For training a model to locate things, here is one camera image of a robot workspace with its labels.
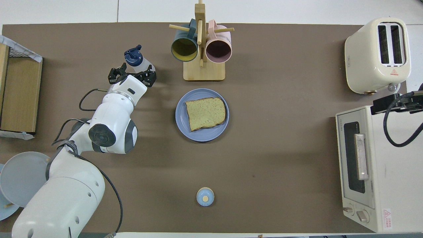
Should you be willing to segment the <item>translucent seasoning bottle blue cap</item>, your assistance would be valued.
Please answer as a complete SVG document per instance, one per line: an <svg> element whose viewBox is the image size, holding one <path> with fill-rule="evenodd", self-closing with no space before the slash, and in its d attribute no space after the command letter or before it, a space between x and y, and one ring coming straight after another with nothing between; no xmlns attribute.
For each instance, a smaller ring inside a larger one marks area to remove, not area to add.
<svg viewBox="0 0 423 238"><path fill-rule="evenodd" d="M128 49L124 53L126 63L130 65L136 73L145 72L149 66L151 66L151 71L156 71L155 66L145 57L143 57L140 52L142 46L137 45L131 49Z"/></svg>

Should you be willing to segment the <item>toasted bread slice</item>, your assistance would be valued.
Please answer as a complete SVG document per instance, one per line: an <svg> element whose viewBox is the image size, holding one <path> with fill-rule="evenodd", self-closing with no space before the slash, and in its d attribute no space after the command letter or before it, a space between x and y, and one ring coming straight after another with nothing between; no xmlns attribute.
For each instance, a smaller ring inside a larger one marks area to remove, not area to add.
<svg viewBox="0 0 423 238"><path fill-rule="evenodd" d="M185 105L192 132L218 126L226 119L226 106L218 97L189 100Z"/></svg>

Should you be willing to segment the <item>periwinkle blue plate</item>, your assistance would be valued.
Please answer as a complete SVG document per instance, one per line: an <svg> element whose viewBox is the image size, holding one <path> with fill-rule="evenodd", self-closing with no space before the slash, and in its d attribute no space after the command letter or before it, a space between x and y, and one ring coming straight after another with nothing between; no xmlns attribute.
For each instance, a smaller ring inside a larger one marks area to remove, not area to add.
<svg viewBox="0 0 423 238"><path fill-rule="evenodd" d="M212 128L204 128L192 132L189 126L189 116L186 110L185 102L211 97L220 98L224 103L226 115L223 123L216 125ZM219 137L225 131L229 122L229 118L229 107L224 97L216 91L207 88L198 88L187 92L184 96L182 96L175 110L175 122L178 129L187 138L197 142L207 142Z"/></svg>

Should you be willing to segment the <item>light blue plate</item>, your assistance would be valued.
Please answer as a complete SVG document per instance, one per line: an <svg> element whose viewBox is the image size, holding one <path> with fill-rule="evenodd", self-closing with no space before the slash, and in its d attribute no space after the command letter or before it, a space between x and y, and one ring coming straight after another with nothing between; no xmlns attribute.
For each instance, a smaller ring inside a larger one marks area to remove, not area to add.
<svg viewBox="0 0 423 238"><path fill-rule="evenodd" d="M9 201L2 192L0 185L0 220L5 220L13 215L19 206Z"/></svg>

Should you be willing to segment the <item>dark teal mug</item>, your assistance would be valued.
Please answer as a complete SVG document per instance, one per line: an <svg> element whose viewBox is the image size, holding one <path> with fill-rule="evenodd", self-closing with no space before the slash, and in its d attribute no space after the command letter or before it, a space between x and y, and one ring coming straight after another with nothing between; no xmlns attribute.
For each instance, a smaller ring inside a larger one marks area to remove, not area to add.
<svg viewBox="0 0 423 238"><path fill-rule="evenodd" d="M191 19L190 23L183 24L182 27L189 31L176 30L174 41L171 44L171 53L179 61L189 62L194 60L198 54L198 34L197 22Z"/></svg>

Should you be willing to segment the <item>cream two-slot toaster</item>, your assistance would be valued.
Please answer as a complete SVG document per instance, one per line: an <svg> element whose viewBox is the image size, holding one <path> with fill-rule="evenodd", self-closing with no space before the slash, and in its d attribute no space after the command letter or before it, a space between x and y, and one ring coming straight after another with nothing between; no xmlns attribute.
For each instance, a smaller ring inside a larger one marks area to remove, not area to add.
<svg viewBox="0 0 423 238"><path fill-rule="evenodd" d="M344 45L348 87L358 94L374 94L408 79L411 57L406 23L376 18L349 36Z"/></svg>

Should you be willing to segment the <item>wooden mug tree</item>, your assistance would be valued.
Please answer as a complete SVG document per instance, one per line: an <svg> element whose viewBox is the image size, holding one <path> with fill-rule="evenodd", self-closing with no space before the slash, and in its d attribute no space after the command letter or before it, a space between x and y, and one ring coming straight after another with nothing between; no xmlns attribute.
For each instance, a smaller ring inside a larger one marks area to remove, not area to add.
<svg viewBox="0 0 423 238"><path fill-rule="evenodd" d="M226 62L214 63L207 59L205 53L209 21L206 20L206 6L203 0L198 0L194 12L194 19L197 22L198 54L194 60L183 62L183 78L186 81L222 81L225 79ZM169 28L189 31L188 28L173 24L169 25ZM227 29L217 30L217 32L233 32L234 30L233 27L227 27Z"/></svg>

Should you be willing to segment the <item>white toaster oven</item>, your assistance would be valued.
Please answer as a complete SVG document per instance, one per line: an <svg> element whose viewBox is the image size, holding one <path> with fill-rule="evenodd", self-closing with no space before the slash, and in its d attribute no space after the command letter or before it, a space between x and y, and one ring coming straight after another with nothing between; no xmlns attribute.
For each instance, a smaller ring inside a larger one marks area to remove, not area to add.
<svg viewBox="0 0 423 238"><path fill-rule="evenodd" d="M376 233L423 233L423 132L395 147L369 106L335 116L343 215Z"/></svg>

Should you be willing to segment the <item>pink mug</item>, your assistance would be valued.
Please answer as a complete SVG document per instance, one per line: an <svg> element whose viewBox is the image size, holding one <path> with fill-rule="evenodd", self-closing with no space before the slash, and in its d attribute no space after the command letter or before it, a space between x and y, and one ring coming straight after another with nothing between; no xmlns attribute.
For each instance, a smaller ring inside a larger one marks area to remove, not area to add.
<svg viewBox="0 0 423 238"><path fill-rule="evenodd" d="M231 32L217 32L221 29L227 27L218 25L214 19L209 21L205 53L214 63L225 63L232 56Z"/></svg>

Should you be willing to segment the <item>brown table mat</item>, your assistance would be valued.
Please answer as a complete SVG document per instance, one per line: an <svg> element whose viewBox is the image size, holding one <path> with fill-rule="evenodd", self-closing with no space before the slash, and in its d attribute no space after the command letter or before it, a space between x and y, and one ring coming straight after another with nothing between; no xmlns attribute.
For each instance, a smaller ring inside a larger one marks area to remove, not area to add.
<svg viewBox="0 0 423 238"><path fill-rule="evenodd" d="M170 52L169 23L19 24L2 35L43 57L33 139L0 138L0 163L51 145L83 95L109 87L124 51L142 45L157 81L131 114L139 130L126 155L85 152L112 180L123 203L121 232L367 233L342 211L335 114L372 104L345 78L344 43L360 25L230 24L233 54L220 82L187 82ZM178 102L216 91L229 122L216 139L187 138ZM212 205L197 203L202 187Z"/></svg>

